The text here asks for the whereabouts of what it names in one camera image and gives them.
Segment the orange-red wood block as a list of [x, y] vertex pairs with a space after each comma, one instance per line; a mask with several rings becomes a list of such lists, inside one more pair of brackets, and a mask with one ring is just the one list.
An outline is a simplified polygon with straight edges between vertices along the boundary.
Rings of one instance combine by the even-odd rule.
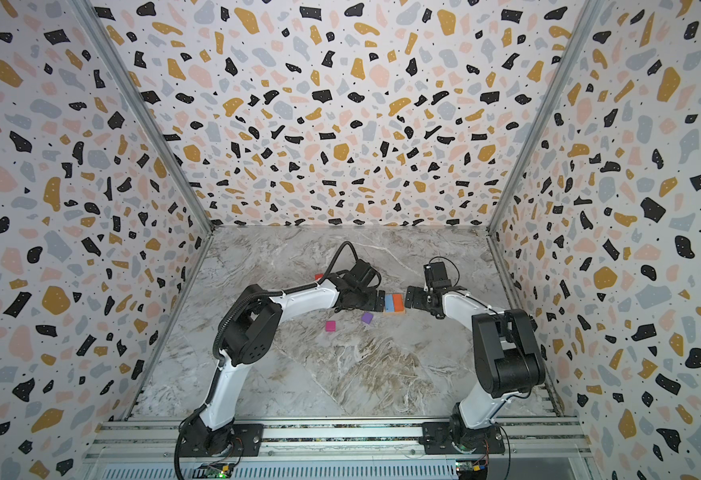
[[392, 294], [391, 296], [392, 302], [393, 302], [393, 311], [394, 312], [404, 312], [404, 301], [403, 301], [403, 296], [401, 294]]

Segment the light blue wood block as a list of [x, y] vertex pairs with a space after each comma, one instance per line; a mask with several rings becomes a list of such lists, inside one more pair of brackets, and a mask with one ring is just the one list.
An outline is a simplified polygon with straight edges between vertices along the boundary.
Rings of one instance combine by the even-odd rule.
[[384, 297], [384, 311], [387, 313], [394, 312], [394, 301], [392, 294], [386, 294], [386, 296]]

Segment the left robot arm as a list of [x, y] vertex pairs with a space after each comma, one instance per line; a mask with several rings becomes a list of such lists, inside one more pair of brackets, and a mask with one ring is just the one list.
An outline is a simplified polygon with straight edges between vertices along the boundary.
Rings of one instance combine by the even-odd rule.
[[178, 427], [176, 450], [187, 456], [214, 456], [234, 448], [234, 418], [250, 368], [270, 351], [280, 323], [318, 310], [380, 312], [385, 293], [381, 275], [356, 260], [348, 270], [328, 272], [318, 281], [286, 290], [246, 287], [222, 318], [212, 343], [218, 360], [202, 406]]

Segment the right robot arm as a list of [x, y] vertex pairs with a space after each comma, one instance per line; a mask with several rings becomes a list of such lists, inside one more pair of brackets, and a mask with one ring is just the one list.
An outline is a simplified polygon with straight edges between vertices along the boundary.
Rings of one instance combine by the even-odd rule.
[[409, 286], [404, 306], [456, 321], [472, 335], [476, 384], [455, 404], [448, 427], [453, 447], [472, 452], [488, 446], [496, 417], [508, 403], [544, 384], [545, 367], [529, 314], [493, 308], [473, 296], [449, 278], [450, 263], [442, 256], [431, 258], [423, 266], [424, 286]]

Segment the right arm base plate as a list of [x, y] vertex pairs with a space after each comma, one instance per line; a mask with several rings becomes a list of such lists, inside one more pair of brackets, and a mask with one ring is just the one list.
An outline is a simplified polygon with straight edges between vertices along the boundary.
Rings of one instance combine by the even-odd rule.
[[505, 443], [498, 425], [469, 429], [459, 422], [424, 422], [418, 443], [426, 455], [504, 454]]

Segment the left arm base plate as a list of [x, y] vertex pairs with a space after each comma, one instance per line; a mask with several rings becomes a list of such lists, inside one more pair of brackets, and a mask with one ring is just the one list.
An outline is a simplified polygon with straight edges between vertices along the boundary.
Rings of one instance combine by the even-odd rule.
[[176, 457], [256, 457], [264, 438], [258, 423], [230, 422], [216, 430], [196, 419], [180, 431]]

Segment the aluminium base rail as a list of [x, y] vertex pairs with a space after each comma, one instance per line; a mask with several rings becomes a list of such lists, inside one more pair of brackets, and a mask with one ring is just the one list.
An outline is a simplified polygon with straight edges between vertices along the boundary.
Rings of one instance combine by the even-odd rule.
[[577, 420], [504, 417], [504, 454], [426, 455], [421, 424], [441, 418], [272, 418], [256, 457], [176, 457], [176, 418], [108, 422], [84, 479], [596, 479]]

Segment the right frame aluminium post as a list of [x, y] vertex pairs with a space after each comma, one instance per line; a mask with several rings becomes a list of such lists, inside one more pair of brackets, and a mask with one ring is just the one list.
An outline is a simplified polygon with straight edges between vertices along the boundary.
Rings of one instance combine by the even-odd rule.
[[574, 24], [573, 31], [571, 32], [571, 38], [567, 42], [566, 48], [562, 53], [558, 68], [556, 68], [556, 72], [554, 72], [550, 86], [546, 91], [540, 108], [537, 110], [528, 136], [526, 137], [523, 147], [520, 150], [519, 158], [514, 165], [514, 168], [507, 176], [505, 188], [502, 191], [494, 214], [492, 215], [492, 218], [490, 219], [490, 222], [486, 228], [486, 232], [490, 237], [494, 236], [494, 234], [499, 231], [502, 224], [502, 217], [510, 208], [510, 204], [512, 204], [513, 192], [521, 183], [522, 175], [532, 160], [532, 155], [540, 142], [541, 136], [546, 128], [546, 124], [549, 121], [549, 118], [552, 116], [557, 102], [559, 101], [560, 96], [562, 96], [562, 92], [566, 86], [572, 69], [576, 64], [580, 49], [582, 48], [588, 33], [592, 30], [602, 6], [603, 1], [601, 0], [587, 0], [583, 4], [582, 10]]

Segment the frame aluminium post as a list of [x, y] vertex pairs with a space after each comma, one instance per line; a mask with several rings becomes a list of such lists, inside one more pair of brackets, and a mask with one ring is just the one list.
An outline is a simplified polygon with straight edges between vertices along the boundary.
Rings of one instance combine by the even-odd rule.
[[507, 176], [505, 188], [502, 191], [494, 214], [492, 215], [492, 218], [490, 219], [490, 222], [486, 228], [486, 232], [490, 237], [494, 236], [494, 234], [499, 231], [502, 224], [502, 217], [510, 208], [510, 204], [512, 204], [513, 192], [521, 183], [522, 175], [532, 160], [532, 155], [540, 142], [541, 136], [546, 128], [546, 124], [549, 121], [549, 118], [552, 116], [557, 102], [559, 101], [560, 96], [562, 96], [562, 92], [566, 86], [572, 69], [576, 64], [580, 49], [582, 48], [588, 33], [592, 30], [602, 6], [603, 1], [601, 0], [587, 0], [583, 4], [582, 10], [574, 24], [573, 31], [571, 32], [571, 38], [567, 42], [566, 48], [562, 53], [558, 68], [556, 68], [556, 72], [554, 72], [550, 86], [546, 91], [540, 108], [537, 110], [528, 136], [526, 137], [523, 147], [520, 150], [519, 158], [514, 165], [514, 168]]
[[204, 208], [202, 208], [202, 204], [200, 204], [196, 194], [194, 194], [194, 190], [190, 187], [190, 182], [186, 179], [180, 164], [176, 161], [174, 152], [172, 152], [166, 138], [164, 138], [160, 128], [156, 125], [152, 114], [146, 108], [146, 104], [140, 95], [140, 90], [130, 79], [124, 62], [120, 59], [112, 40], [106, 34], [106, 28], [98, 20], [92, 2], [72, 0], [70, 1], [70, 8], [72, 8], [74, 16], [84, 28], [84, 32], [92, 40], [92, 45], [96, 48], [96, 52], [98, 52], [104, 64], [106, 64], [110, 74], [112, 74], [112, 80], [120, 88], [124, 100], [126, 100], [130, 110], [134, 112], [134, 116], [136, 116], [138, 123], [142, 126], [146, 137], [150, 140], [152, 146], [158, 150], [160, 158], [162, 158], [164, 165], [168, 168], [168, 172], [174, 178], [176, 187], [180, 190], [184, 200], [186, 200], [188, 209], [196, 216], [198, 224], [206, 232], [206, 235], [214, 233], [212, 222], [206, 217]]

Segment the left frame aluminium post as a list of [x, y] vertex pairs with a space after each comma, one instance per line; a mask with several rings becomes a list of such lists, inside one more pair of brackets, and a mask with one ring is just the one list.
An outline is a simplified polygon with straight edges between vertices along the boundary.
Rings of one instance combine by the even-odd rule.
[[146, 137], [150, 140], [152, 146], [158, 150], [160, 158], [162, 158], [164, 165], [168, 168], [168, 172], [174, 178], [176, 187], [180, 190], [184, 200], [186, 200], [188, 209], [196, 216], [198, 224], [206, 232], [206, 235], [214, 233], [212, 222], [206, 217], [204, 208], [202, 208], [202, 204], [200, 204], [196, 194], [194, 194], [194, 190], [190, 187], [190, 182], [186, 179], [180, 164], [176, 161], [174, 152], [172, 152], [166, 138], [164, 138], [160, 128], [156, 125], [152, 114], [146, 108], [146, 104], [140, 95], [140, 90], [130, 79], [124, 62], [120, 59], [112, 40], [106, 34], [106, 28], [98, 20], [92, 2], [72, 0], [70, 1], [70, 8], [72, 8], [74, 16], [84, 28], [84, 32], [92, 40], [92, 45], [96, 48], [96, 52], [98, 52], [104, 64], [106, 64], [110, 74], [112, 74], [112, 80], [120, 88], [124, 100], [126, 100], [130, 110], [134, 112], [134, 116], [136, 116], [138, 123], [142, 126]]

